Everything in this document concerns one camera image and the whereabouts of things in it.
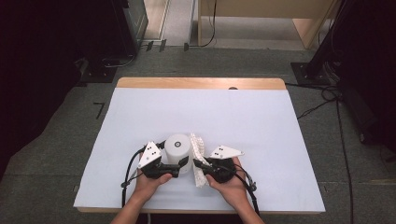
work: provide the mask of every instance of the hand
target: hand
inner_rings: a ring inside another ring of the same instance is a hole
[[[241,166],[241,162],[236,157],[233,158],[233,163]],[[240,170],[240,167],[235,166],[235,168],[237,170],[236,173],[245,180],[245,173]],[[209,186],[220,192],[225,201],[235,209],[245,224],[264,224],[260,216],[251,207],[248,201],[247,189],[240,179],[234,176],[230,181],[220,184],[211,175],[206,175],[206,178]]]
[[[141,170],[137,170],[137,174],[139,177],[136,179],[136,186],[134,187],[132,197],[142,200],[143,203],[151,198],[160,185],[168,182],[172,178],[171,174],[162,175],[158,179],[147,178],[142,174]]]
[[[143,205],[151,198],[160,185],[168,182],[172,178],[171,174],[165,174],[158,179],[150,179],[142,174],[141,170],[138,170],[137,174],[139,177],[136,179],[134,192],[128,200],[128,203],[125,204],[113,219],[111,222],[112,224],[136,223]]]
[[[238,158],[233,158],[233,163],[241,166],[241,162]],[[237,174],[245,179],[245,173],[241,171],[240,167],[235,167],[237,170]],[[225,201],[236,209],[236,206],[239,204],[248,203],[247,189],[240,179],[234,176],[230,181],[226,183],[218,183],[211,175],[206,175],[207,181],[209,182],[209,186],[213,189],[216,189],[223,196]]]

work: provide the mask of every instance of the cable on floor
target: cable on floor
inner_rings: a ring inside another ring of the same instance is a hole
[[[323,105],[326,105],[329,102],[335,102],[338,126],[340,129],[341,145],[342,145],[343,154],[344,154],[344,161],[346,163],[347,183],[349,186],[349,210],[350,210],[349,222],[350,222],[350,224],[353,224],[354,223],[354,203],[353,203],[352,177],[350,174],[349,162],[347,159],[347,150],[346,150],[346,144],[345,144],[345,139],[344,139],[344,129],[343,129],[342,121],[341,121],[340,108],[339,108],[340,101],[342,101],[342,95],[341,95],[341,93],[339,93],[339,94],[336,93],[336,91],[338,91],[338,90],[337,90],[337,87],[335,87],[335,86],[318,87],[318,86],[298,85],[298,84],[291,84],[291,83],[285,83],[285,84],[288,86],[308,88],[308,89],[313,89],[313,90],[321,90],[321,97],[325,100],[325,102],[316,106],[316,107],[306,110],[299,118],[307,116],[311,112],[315,111],[316,109],[320,108]],[[324,92],[326,92],[326,91],[328,91],[332,94],[332,98],[327,98],[325,96]]]
[[[213,38],[215,38],[215,33],[216,33],[216,7],[218,4],[218,0],[215,0],[215,8],[213,9],[213,34],[212,37],[210,38],[209,42],[207,42],[205,45],[200,46],[201,48],[204,48],[208,46],[210,43],[212,43]]]
[[[123,60],[123,58],[118,58],[118,57],[108,57],[108,58],[104,58],[102,59],[102,63],[105,65],[106,68],[115,68],[115,67],[123,67],[128,65],[131,61],[134,60],[134,55],[127,55],[126,56],[128,59],[128,62],[126,63],[118,63],[118,64],[112,64],[112,61],[119,61],[119,60]]]

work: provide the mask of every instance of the roll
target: roll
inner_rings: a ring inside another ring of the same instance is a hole
[[[187,173],[192,165],[192,145],[190,138],[185,134],[174,134],[165,141],[165,153],[169,164],[178,164],[180,160],[189,156],[187,164],[180,168],[179,173]]]

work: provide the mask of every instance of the wire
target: wire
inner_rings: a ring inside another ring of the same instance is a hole
[[[335,83],[340,81],[340,77],[335,74],[335,69],[330,65],[329,62],[324,62],[323,71],[326,75],[331,78]]]
[[[212,27],[212,29],[214,29],[214,23],[212,22],[212,20],[209,17],[209,24]],[[218,44],[218,39],[215,37],[215,44],[212,46],[212,48],[214,48],[216,45]]]
[[[309,115],[310,113],[314,112],[315,110],[321,108],[322,106],[324,106],[324,105],[326,105],[326,104],[328,104],[330,102],[334,102],[336,100],[339,100],[340,97],[341,97],[340,94],[334,93],[334,91],[338,91],[336,86],[318,87],[318,86],[298,85],[298,84],[291,84],[291,83],[285,83],[285,84],[288,85],[288,86],[308,88],[308,89],[313,89],[313,90],[321,90],[321,97],[323,98],[323,100],[325,100],[325,102],[321,103],[320,105],[317,105],[317,106],[315,106],[313,108],[305,110],[305,112],[303,112],[302,115],[297,117],[297,119],[301,119],[301,118]],[[332,98],[326,97],[325,92],[331,93],[332,94]]]
[[[338,118],[338,125],[340,127],[340,135],[341,135],[341,145],[343,147],[343,152],[344,152],[344,160],[346,162],[346,173],[347,173],[347,183],[349,185],[349,207],[350,207],[350,224],[353,224],[353,190],[352,190],[352,178],[350,176],[350,170],[349,170],[349,163],[347,160],[347,151],[346,151],[346,144],[344,140],[344,131],[343,131],[343,124],[341,122],[341,115],[340,115],[340,108],[339,108],[339,100],[336,100],[336,107],[337,107],[337,118]]]
[[[128,65],[131,61],[134,60],[134,55],[128,55],[128,57],[130,57],[131,59],[130,59],[127,63],[114,64],[114,65],[109,65],[109,64],[106,65],[106,64],[105,64],[105,67],[114,68],[114,67],[123,67],[123,66],[126,66],[126,65]],[[109,60],[109,59],[111,59],[111,57],[102,59],[102,63],[105,63],[105,61],[106,61],[106,60]]]
[[[235,163],[233,165],[241,168],[241,171],[243,171],[245,173],[245,175],[247,175],[249,187],[251,188],[252,191],[255,191],[257,189],[256,182],[253,181],[253,179],[251,178],[250,174],[248,174],[248,172],[244,168],[242,168],[242,166],[240,166],[238,164],[235,164]]]
[[[213,38],[215,37],[215,33],[216,33],[216,6],[218,4],[218,0],[215,0],[215,8],[213,9],[213,34],[212,37],[210,38],[209,42],[207,42],[207,44],[200,46],[201,48],[204,48],[206,46],[208,46],[210,43],[212,43]]]
[[[296,85],[296,84],[290,84],[291,86],[296,86],[296,87],[301,87],[301,88],[311,88],[312,86],[300,86],[300,85]],[[350,170],[349,170],[349,162],[347,159],[347,150],[346,150],[346,144],[345,144],[345,139],[344,139],[344,129],[343,129],[343,124],[341,121],[341,115],[340,115],[340,108],[339,108],[339,102],[341,101],[341,95],[340,94],[336,94],[333,91],[337,91],[337,89],[332,89],[334,88],[334,86],[328,86],[325,88],[322,88],[322,92],[321,92],[321,96],[322,98],[325,100],[324,103],[309,109],[311,110],[310,112],[307,112],[304,116],[308,115],[309,113],[311,113],[312,111],[318,109],[319,107],[321,107],[322,105],[325,105],[329,102],[333,102],[335,101],[335,105],[336,105],[336,110],[337,110],[337,119],[338,119],[338,126],[340,128],[340,136],[341,136],[341,145],[342,145],[342,149],[343,149],[343,153],[344,153],[344,161],[346,163],[346,174],[347,174],[347,179],[348,179],[348,186],[349,186],[349,209],[350,209],[350,224],[354,223],[354,203],[353,203],[353,188],[352,188],[352,177],[350,174]],[[333,98],[329,99],[324,95],[325,91],[329,91],[332,95]]]
[[[134,158],[135,158],[138,154],[140,154],[141,152],[144,152],[144,151],[145,151],[145,148],[144,148],[144,147],[141,148],[141,149],[139,149],[139,150],[137,150],[136,153],[132,156],[131,160],[129,161],[128,168],[127,168],[127,170],[126,170],[125,181],[121,184],[121,187],[122,187],[122,202],[121,202],[121,205],[122,205],[122,207],[125,205],[126,189],[127,189],[128,185],[131,183],[131,181],[132,181],[133,179],[139,177],[139,175],[138,175],[137,177],[132,177],[131,179],[128,179],[128,177],[129,177],[129,171],[131,170],[132,163],[134,163]]]
[[[247,183],[246,180],[244,180],[239,174],[237,174],[235,171],[230,170],[229,168],[225,167],[225,166],[219,166],[216,164],[212,164],[213,167],[215,168],[221,168],[224,169],[228,172],[230,172],[231,174],[233,174],[234,176],[236,176],[241,182],[242,184],[245,186],[245,188],[247,189],[248,194],[250,195],[251,201],[253,202],[253,207],[254,207],[254,211],[257,213],[257,215],[260,216],[260,210],[259,210],[259,206],[257,205],[257,198],[253,193],[253,190],[251,188],[251,186]]]

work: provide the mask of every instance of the human hand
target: human hand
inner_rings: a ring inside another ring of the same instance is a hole
[[[235,165],[241,166],[241,162],[238,158],[233,158],[233,163]],[[237,170],[237,174],[241,176],[242,179],[245,179],[245,173],[241,171],[240,167],[235,167]],[[236,209],[236,206],[248,203],[247,189],[240,179],[234,176],[231,180],[226,183],[220,184],[217,182],[211,175],[206,175],[207,181],[209,182],[209,186],[213,189],[219,191],[219,193],[223,196],[225,201]]]
[[[136,179],[136,185],[131,198],[140,200],[142,203],[148,201],[160,185],[168,182],[172,178],[171,174],[162,175],[158,179],[147,178],[140,169],[137,170],[137,175],[138,178]]]

